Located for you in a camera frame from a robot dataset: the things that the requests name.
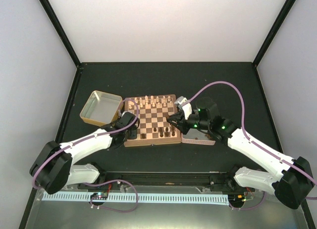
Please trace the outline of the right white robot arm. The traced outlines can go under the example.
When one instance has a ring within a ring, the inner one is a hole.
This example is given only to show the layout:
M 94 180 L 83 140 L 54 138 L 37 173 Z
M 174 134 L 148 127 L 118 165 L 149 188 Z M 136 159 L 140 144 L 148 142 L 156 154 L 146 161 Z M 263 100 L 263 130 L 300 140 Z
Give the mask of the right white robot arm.
M 212 140 L 245 155 L 264 171 L 240 167 L 225 178 L 231 191 L 250 187 L 274 195 L 290 209 L 298 209 L 314 187 L 310 163 L 303 157 L 294 159 L 252 137 L 231 120 L 223 118 L 215 102 L 205 97 L 197 100 L 196 109 L 181 96 L 175 104 L 178 112 L 167 121 L 186 135 L 195 129 Z

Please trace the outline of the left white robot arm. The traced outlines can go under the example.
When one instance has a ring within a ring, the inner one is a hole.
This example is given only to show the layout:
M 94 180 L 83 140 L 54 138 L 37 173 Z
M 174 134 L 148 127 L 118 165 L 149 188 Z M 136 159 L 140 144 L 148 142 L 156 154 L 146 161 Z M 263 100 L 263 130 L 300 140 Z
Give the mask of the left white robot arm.
M 137 114 L 124 112 L 122 116 L 91 134 L 64 143 L 48 142 L 30 168 L 32 186 L 55 194 L 65 186 L 88 183 L 95 189 L 103 188 L 106 176 L 92 163 L 77 163 L 100 150 L 109 150 L 123 144 L 137 132 L 140 120 Z

